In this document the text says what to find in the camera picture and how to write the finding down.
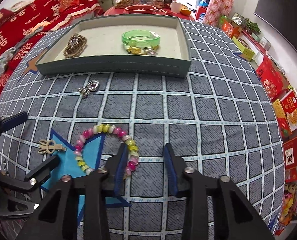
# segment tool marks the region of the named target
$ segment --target plastic stool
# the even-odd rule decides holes
[[[195,20],[198,20],[202,13],[206,13],[207,7],[198,6],[195,14]]]

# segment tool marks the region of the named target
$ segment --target white tray bottom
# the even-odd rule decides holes
[[[87,38],[87,46],[80,57],[127,55],[122,44],[122,34],[132,30],[148,30],[161,36],[157,57],[182,59],[176,29],[152,25],[116,25],[82,30],[79,34]],[[64,59],[63,52],[64,49],[54,61]]]

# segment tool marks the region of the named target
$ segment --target pink wrapped box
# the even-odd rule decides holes
[[[203,23],[216,27],[222,15],[229,15],[233,2],[234,0],[210,0]]]

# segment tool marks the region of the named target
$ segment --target white mug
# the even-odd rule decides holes
[[[172,13],[179,13],[181,11],[182,4],[180,2],[172,1],[171,4],[171,12]]]

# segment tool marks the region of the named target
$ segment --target sofa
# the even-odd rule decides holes
[[[5,72],[0,75],[0,94],[20,61],[44,35],[72,25],[79,20],[94,17],[101,11],[97,0],[79,0],[78,5],[71,6],[62,12],[59,7],[58,0],[35,0],[10,15],[7,20],[3,19],[4,22],[0,24],[0,56],[6,50],[14,47],[39,23],[46,22],[48,25],[26,41],[8,62]]]

